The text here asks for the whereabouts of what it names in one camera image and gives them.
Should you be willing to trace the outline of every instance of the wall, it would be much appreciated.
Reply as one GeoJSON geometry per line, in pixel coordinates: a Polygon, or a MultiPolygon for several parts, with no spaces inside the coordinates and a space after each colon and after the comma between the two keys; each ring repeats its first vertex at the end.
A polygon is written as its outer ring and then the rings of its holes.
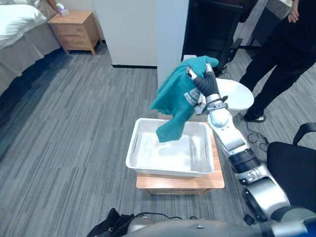
{"type": "Polygon", "coordinates": [[[157,65],[154,0],[94,0],[114,65],[157,65]]]}
{"type": "Polygon", "coordinates": [[[69,10],[77,11],[92,11],[93,15],[97,21],[99,31],[101,33],[101,38],[104,40],[104,35],[101,30],[100,22],[95,11],[93,0],[55,0],[56,3],[59,2],[63,4],[69,10]]]}
{"type": "Polygon", "coordinates": [[[156,0],[158,87],[181,62],[189,0],[156,0]]]}

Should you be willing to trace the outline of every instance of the white bedding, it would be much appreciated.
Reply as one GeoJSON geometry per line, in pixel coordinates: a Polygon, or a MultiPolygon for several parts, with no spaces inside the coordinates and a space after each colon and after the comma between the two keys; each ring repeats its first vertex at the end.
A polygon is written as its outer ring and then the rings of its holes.
{"type": "Polygon", "coordinates": [[[24,4],[0,5],[0,50],[14,44],[47,18],[35,7],[24,4]]]}

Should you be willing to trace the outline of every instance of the hand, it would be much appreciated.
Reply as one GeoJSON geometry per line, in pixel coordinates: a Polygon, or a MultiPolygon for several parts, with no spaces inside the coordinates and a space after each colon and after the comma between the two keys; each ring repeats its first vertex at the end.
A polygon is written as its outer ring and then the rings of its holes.
{"type": "Polygon", "coordinates": [[[298,1],[299,0],[293,0],[292,2],[292,8],[291,8],[291,12],[290,14],[288,15],[287,19],[288,19],[288,22],[297,22],[298,21],[298,18],[300,16],[300,14],[298,13],[298,1]]]}

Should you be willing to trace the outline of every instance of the drawer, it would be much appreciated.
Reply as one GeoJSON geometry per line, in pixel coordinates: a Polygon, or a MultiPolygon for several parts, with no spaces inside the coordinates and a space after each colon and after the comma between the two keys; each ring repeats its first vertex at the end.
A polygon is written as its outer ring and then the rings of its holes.
{"type": "Polygon", "coordinates": [[[52,25],[56,35],[58,36],[84,36],[81,25],[75,24],[57,24],[52,25]]]}
{"type": "Polygon", "coordinates": [[[65,48],[90,48],[90,44],[86,37],[59,36],[58,38],[65,48]]]}

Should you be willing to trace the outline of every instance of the green towel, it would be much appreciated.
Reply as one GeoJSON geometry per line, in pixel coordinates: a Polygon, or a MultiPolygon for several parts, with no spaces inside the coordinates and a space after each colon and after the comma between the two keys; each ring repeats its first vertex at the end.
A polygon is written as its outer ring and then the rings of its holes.
{"type": "Polygon", "coordinates": [[[156,109],[165,115],[173,115],[172,120],[156,130],[159,142],[181,138],[184,123],[192,116],[199,98],[199,91],[186,75],[186,67],[190,66],[198,76],[203,77],[207,62],[212,67],[218,65],[217,59],[207,56],[183,61],[158,90],[157,98],[152,103],[151,109],[156,109]]]}

